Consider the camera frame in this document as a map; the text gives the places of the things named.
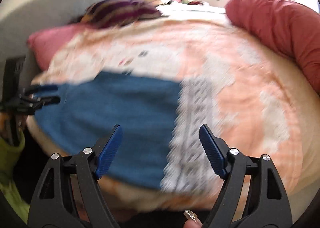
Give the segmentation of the left hand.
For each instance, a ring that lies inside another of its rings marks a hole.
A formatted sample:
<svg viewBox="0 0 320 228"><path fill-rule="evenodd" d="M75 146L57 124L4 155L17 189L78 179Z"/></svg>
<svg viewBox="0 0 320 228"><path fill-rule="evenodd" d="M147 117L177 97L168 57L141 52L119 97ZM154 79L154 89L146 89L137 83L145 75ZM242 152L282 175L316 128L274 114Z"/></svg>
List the left hand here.
<svg viewBox="0 0 320 228"><path fill-rule="evenodd" d="M18 132L24 130L27 117L28 117L27 115L14 116L14 122ZM9 141L9 136L10 136L9 135L10 120L11 120L10 114L1 112L1 138L6 141Z"/></svg>

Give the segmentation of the right hand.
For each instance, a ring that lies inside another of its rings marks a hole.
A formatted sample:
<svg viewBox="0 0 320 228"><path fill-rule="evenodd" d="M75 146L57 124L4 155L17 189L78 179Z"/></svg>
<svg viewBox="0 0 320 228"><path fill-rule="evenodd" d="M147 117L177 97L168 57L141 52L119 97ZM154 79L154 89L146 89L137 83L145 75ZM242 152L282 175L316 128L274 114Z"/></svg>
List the right hand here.
<svg viewBox="0 0 320 228"><path fill-rule="evenodd" d="M185 210L184 215L187 218L187 221L184 224L184 228L201 228L202 223L198 219L196 213L191 210Z"/></svg>

